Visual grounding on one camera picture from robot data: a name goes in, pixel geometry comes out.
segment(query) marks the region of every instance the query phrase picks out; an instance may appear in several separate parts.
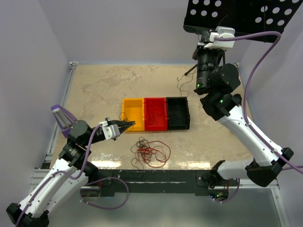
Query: black bin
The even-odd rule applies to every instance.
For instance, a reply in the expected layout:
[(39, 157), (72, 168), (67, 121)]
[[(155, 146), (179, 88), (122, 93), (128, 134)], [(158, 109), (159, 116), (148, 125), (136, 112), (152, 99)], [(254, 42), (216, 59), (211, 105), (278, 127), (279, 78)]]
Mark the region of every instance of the black bin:
[(190, 115), (186, 97), (166, 97), (167, 130), (189, 129)]

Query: plastic bin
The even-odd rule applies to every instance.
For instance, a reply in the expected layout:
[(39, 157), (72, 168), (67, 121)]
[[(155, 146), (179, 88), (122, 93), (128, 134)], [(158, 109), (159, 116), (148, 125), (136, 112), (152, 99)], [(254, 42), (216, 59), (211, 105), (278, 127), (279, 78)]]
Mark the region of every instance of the plastic bin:
[(186, 97), (166, 97), (168, 130), (189, 129), (190, 115)]
[(144, 99), (145, 131), (166, 131), (167, 111), (166, 98)]
[(124, 98), (121, 119), (135, 121), (126, 131), (144, 131), (144, 98)]

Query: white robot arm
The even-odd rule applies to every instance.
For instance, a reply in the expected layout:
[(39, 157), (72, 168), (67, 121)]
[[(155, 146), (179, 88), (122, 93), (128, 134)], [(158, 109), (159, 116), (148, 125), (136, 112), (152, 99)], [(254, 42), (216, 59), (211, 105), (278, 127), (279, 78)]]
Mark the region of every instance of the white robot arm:
[(285, 165), (275, 152), (289, 160), (293, 151), (274, 143), (251, 119), (245, 120), (241, 96), (231, 95), (240, 85), (239, 72), (232, 64), (219, 64), (222, 57), (224, 58), (225, 50), (232, 48), (234, 41), (223, 42), (219, 39), (233, 38), (234, 34), (235, 30), (230, 27), (217, 27), (216, 31), (210, 31), (202, 37), (202, 42), (197, 44), (193, 55), (198, 61), (195, 92), (198, 95), (207, 94), (200, 99), (205, 112), (229, 129), (253, 155), (250, 160), (220, 161), (213, 168), (213, 172), (217, 173), (214, 178), (218, 181), (249, 178), (259, 186), (266, 187)]
[(75, 191), (80, 191), (88, 183), (89, 176), (98, 170), (87, 161), (90, 145), (102, 140), (116, 140), (135, 122), (104, 122), (94, 129), (85, 121), (79, 120), (71, 124), (67, 132), (67, 144), (63, 147), (59, 158), (40, 184), (20, 203), (12, 203), (7, 208), (11, 221), (20, 227), (46, 227), (48, 218)]

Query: metal frame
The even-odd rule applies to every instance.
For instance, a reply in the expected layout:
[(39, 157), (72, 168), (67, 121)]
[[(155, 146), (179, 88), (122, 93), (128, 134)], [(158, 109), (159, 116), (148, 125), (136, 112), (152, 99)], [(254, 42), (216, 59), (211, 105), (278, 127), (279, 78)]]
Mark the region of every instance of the metal frame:
[[(210, 172), (210, 170), (99, 169), (89, 182), (116, 177), (128, 183), (131, 193), (188, 193), (209, 196)], [(236, 186), (237, 182), (231, 180), (230, 185)], [(121, 182), (115, 180), (102, 182), (100, 196), (114, 196), (116, 192), (125, 192), (125, 186)]]
[[(73, 78), (74, 78), (74, 74), (75, 74), (77, 65), (78, 65), (77, 62), (74, 62), (74, 61), (70, 62), (71, 70), (70, 70), (70, 74), (69, 74), (69, 78), (68, 78), (68, 83), (67, 83), (66, 88), (65, 88), (64, 97), (63, 97), (62, 102), (61, 102), (61, 105), (63, 107), (66, 105), (67, 98), (68, 98), (68, 95), (69, 95), (69, 92), (70, 92), (71, 84), (72, 84), (72, 81), (73, 81)], [(44, 164), (46, 164), (46, 166), (49, 165), (50, 162), (52, 161), (53, 149), (55, 147), (59, 132), (60, 132), (60, 129), (58, 127), (58, 124), (55, 123), (55, 126), (53, 128), (52, 138), (51, 138), (50, 144), (49, 144), (49, 146), (47, 148), (47, 152), (46, 152), (46, 157), (45, 157), (45, 162), (44, 162)], [(28, 193), (31, 193), (38, 186), (38, 184), (42, 181), (42, 179), (47, 175), (47, 173), (49, 171), (50, 171), (49, 169), (42, 169), (42, 168), (34, 170)], [(122, 174), (119, 174), (122, 171), (126, 171), (126, 172), (128, 172), (128, 174), (131, 173), (131, 172), (132, 173), (142, 172), (142, 170), (117, 170), (117, 169), (114, 169), (114, 170), (99, 170), (98, 175), (100, 175), (100, 177), (102, 177), (102, 176), (106, 177), (106, 176), (111, 174), (111, 175), (114, 175), (116, 177), (121, 177), (122, 179), (124, 179), (124, 176), (122, 176)], [(165, 174), (173, 174), (173, 175), (176, 175), (176, 176), (180, 176), (180, 174), (181, 174), (184, 177), (186, 177), (186, 175), (192, 175), (193, 176), (188, 181), (191, 182), (192, 185), (193, 185), (193, 179), (196, 181), (196, 186), (194, 186), (194, 189), (189, 189), (189, 188), (186, 188), (186, 187), (183, 186), (183, 187), (180, 187), (180, 193), (191, 193), (191, 192), (195, 193), (195, 190), (197, 190), (198, 187), (203, 188), (203, 189), (208, 189), (208, 186), (207, 186), (207, 184), (205, 184), (205, 182), (203, 183), (201, 181), (201, 184), (199, 185), (199, 180), (200, 180), (199, 179), (200, 178), (199, 174), (207, 174), (207, 173), (209, 173), (209, 170), (144, 170), (144, 172), (154, 172), (154, 173), (161, 172), (162, 181), (158, 185), (159, 186), (162, 185), (162, 187), (157, 192), (153, 192), (153, 193), (170, 193), (169, 191), (164, 190), (164, 185), (169, 187), (169, 184), (174, 184), (175, 183), (178, 186), (179, 185), (181, 186), (182, 182), (180, 182), (180, 179), (179, 179), (179, 181), (175, 181), (175, 182), (173, 180), (170, 180), (169, 182), (168, 181), (165, 182), (164, 181), (164, 179), (166, 177)], [(144, 185), (155, 184), (156, 183), (156, 182), (147, 182), (146, 180), (140, 180), (140, 179), (133, 179), (133, 180), (124, 179), (124, 180), (126, 180), (126, 182), (129, 184), (129, 186), (131, 187), (132, 190), (140, 190), (140, 188), (147, 188)], [(121, 186), (121, 185), (116, 184), (114, 182), (113, 182), (112, 185), (114, 187), (118, 187), (118, 188), (120, 188), (120, 186)], [(233, 183), (230, 186), (230, 188), (231, 189), (236, 188), (235, 184)], [(282, 198), (280, 196), (280, 191), (279, 191), (279, 186), (278, 186), (277, 180), (274, 180), (267, 188), (262, 188), (262, 187), (257, 186), (256, 184), (254, 184), (249, 179), (241, 179), (240, 188), (241, 189), (264, 189), (264, 190), (271, 189), (272, 194), (273, 194), (273, 198), (274, 198), (274, 201), (275, 201), (276, 209), (277, 209), (280, 221), (281, 221), (281, 225), (282, 225), (282, 227), (289, 226), (289, 221), (288, 221), (288, 218), (287, 218), (287, 215), (286, 215), (286, 212), (285, 212), (285, 207), (284, 207), (284, 204), (282, 202)], [(98, 187), (97, 186), (83, 186), (83, 187), (81, 187), (81, 190), (91, 191), (91, 190), (95, 190), (95, 189), (98, 189)], [(216, 186), (213, 190), (222, 190), (222, 189), (223, 189), (223, 185), (222, 186)], [(200, 190), (198, 193), (195, 193), (195, 194), (196, 195), (206, 195), (206, 192), (207, 192), (207, 190)]]

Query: floor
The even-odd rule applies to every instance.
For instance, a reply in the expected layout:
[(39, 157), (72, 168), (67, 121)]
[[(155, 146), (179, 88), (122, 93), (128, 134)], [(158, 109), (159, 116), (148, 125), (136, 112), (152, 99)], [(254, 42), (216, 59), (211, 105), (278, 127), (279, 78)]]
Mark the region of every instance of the floor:
[[(113, 207), (125, 193), (90, 201)], [(79, 202), (74, 193), (50, 217), (49, 227), (281, 227), (271, 190), (239, 190), (230, 202), (218, 204), (193, 194), (131, 193), (116, 210), (100, 210)]]
[[(79, 65), (77, 67), (66, 108), (91, 127), (106, 117), (118, 120), (123, 98), (180, 96), (177, 78), (192, 65)], [(242, 160), (251, 157), (247, 149), (225, 127), (215, 122), (202, 109), (201, 98), (194, 93), (196, 75), (184, 77), (180, 84), (189, 91), (191, 116), (187, 131), (126, 132), (117, 141), (93, 144), (91, 161), (98, 168), (135, 169), (130, 151), (140, 136), (160, 140), (169, 145), (171, 157), (162, 169), (210, 169), (219, 160)], [(235, 93), (244, 95), (243, 87)], [(66, 139), (60, 133), (52, 164), (61, 152)], [(153, 166), (159, 162), (152, 161)]]

